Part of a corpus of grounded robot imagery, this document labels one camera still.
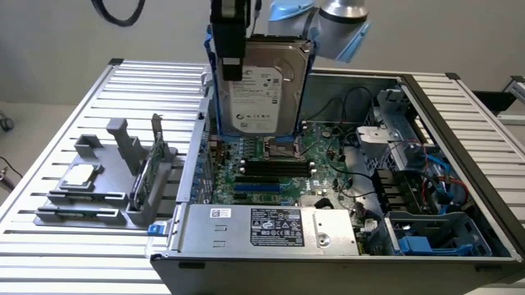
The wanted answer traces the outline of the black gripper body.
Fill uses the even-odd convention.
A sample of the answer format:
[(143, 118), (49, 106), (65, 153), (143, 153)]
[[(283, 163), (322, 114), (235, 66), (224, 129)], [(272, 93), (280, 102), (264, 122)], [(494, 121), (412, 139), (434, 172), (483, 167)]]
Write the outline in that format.
[(249, 23), (249, 0), (211, 0), (211, 23)]

